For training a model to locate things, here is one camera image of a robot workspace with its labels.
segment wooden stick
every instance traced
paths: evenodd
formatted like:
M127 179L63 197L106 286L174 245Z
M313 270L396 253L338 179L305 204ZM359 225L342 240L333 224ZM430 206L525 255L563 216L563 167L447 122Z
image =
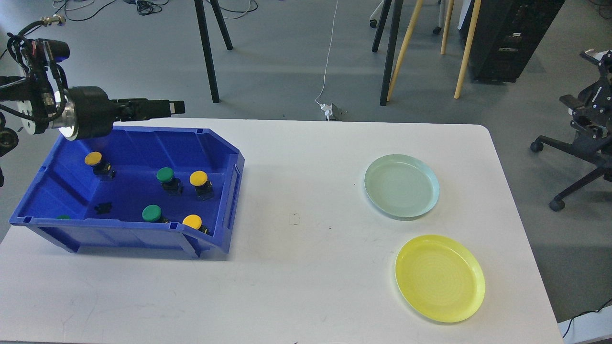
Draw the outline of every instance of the wooden stick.
M461 61L461 70L459 71L459 79L455 88L455 99L459 99L465 72L468 69L469 52L472 50L472 41L474 40L474 32L476 31L476 21L480 12L480 0L474 0L474 9L472 10L472 20L469 22L468 40L465 42L465 50L463 51L463 60Z
M442 49L440 49L440 55L446 54L446 41L449 39L450 16L453 14L453 5L455 5L455 0L449 0L449 7L446 10L446 20L444 21L444 34L442 35Z
M387 93L387 101L391 100L393 88L395 88L395 82L397 81L397 75L400 73L401 63L404 61L404 55L406 55L408 43L410 42L410 38L412 37L412 33L414 32L414 27L417 24L417 19L419 17L420 9L422 6L423 0L417 0L416 5L414 6L414 11L412 11L410 23L408 24L408 30L406 30L406 35L404 36L404 41L401 43L400 55L398 56L397 62L395 63L395 70L393 71L393 77L391 78L391 84L389 85L389 92Z

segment bin handle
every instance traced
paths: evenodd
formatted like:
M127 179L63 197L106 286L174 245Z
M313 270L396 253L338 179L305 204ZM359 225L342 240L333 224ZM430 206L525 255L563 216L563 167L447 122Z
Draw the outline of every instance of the bin handle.
M238 170L237 165L234 165L234 173L236 174L236 185L234 185L234 193L232 195L232 198L229 200L231 202L231 207L229 209L229 214L228 214L229 222L228 222L227 227L225 227L227 230L229 230L230 228L234 226L234 215L236 213L236 206L238 204L237 202L238 192L240 191L240 183L242 182L240 170Z

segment gray floor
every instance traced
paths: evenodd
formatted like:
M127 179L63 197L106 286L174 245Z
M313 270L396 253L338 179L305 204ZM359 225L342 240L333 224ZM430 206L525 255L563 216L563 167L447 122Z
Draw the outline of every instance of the gray floor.
M246 0L220 0L243 9ZM106 1L69 15L84 18ZM545 148L529 151L538 135L571 140L572 129L560 95L577 95L595 82L596 68L581 50L612 49L612 23L587 0L566 0L519 80L514 84L467 82L460 100L453 90L462 47L454 28L447 54L431 34L438 5L426 1L394 98L379 106L388 31L378 53L370 51L375 30L368 18L377 0L340 0L321 102L347 111L346 121L436 122L484 125L491 133L558 321L597 308L612 297L612 184L598 180L566 199L558 213L548 202L592 167ZM32 38L70 45L62 63L71 86L100 86L110 98L185 100L185 117L323 120L314 102L323 82L335 1L261 0L259 9L227 25L235 49L226 51L206 4L220 97L209 93L200 37L191 1L170 1L162 13L141 17L118 1L85 22L41 28ZM411 2L404 6L406 30ZM0 31L54 12L50 1L5 0ZM0 75L15 75L6 56ZM20 122L11 118L9 127ZM2 158L7 185L0 189L0 237L12 210L57 137L57 132L20 136L20 145Z

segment chair base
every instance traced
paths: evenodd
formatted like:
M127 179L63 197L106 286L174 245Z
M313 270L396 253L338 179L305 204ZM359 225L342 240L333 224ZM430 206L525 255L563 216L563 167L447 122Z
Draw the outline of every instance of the chair base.
M590 162L596 166L593 171L577 180L565 190L559 192L553 200L550 201L548 206L553 211L560 211L565 208L563 198L571 195L597 178L603 176L604 180L612 181L612 156L600 153L602 149L606 151L612 146L612 136L608 136L601 140L594 140L586 135L577 133L574 142L571 144L547 136L538 136L538 138L531 143L529 148L532 152L541 152L544 148L544 144Z

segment yellow plate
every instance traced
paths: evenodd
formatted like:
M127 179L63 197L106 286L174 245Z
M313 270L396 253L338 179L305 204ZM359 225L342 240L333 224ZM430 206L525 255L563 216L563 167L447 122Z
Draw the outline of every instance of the yellow plate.
M480 264L463 245L445 236L424 235L407 242L397 255L395 278L414 309L443 323L469 318L485 297Z

